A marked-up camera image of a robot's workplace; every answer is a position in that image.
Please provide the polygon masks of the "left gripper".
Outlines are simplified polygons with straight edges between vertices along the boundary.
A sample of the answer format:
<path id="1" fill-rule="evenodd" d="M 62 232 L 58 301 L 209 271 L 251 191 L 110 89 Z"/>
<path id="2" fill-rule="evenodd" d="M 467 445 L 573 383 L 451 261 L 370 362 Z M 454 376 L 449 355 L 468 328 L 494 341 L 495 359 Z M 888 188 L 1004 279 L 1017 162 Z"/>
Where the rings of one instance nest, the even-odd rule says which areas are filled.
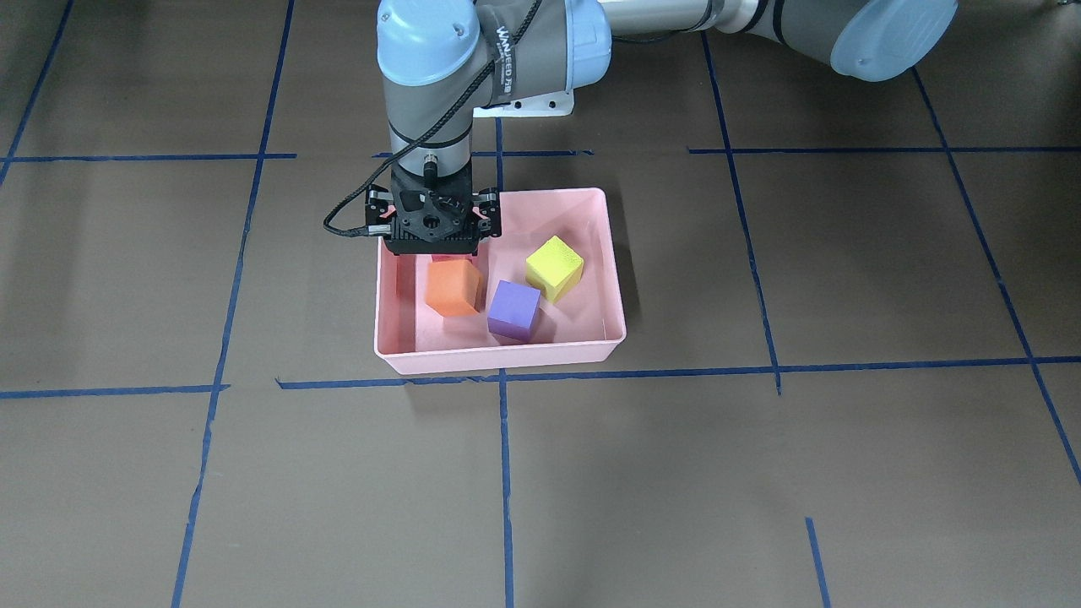
<path id="1" fill-rule="evenodd" d="M 381 238 L 395 257 L 473 257 L 488 239 L 502 237 L 501 191 L 475 191 L 471 162 L 451 176 L 414 176 L 396 166 L 390 188 L 368 188 L 364 235 Z"/>

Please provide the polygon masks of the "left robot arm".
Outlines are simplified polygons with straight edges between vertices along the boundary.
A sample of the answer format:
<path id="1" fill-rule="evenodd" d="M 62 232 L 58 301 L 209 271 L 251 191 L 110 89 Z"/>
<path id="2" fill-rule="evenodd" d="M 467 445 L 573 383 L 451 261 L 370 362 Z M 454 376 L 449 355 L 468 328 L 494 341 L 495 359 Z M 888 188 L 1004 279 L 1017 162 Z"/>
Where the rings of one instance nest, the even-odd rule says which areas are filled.
<path id="1" fill-rule="evenodd" d="M 475 190 L 475 109 L 570 93 L 605 77 L 633 35 L 752 34 L 868 82 L 939 42 L 956 1 L 383 1 L 376 60 L 390 156 L 346 202 L 397 255 L 469 254 L 502 234 L 501 193 Z"/>

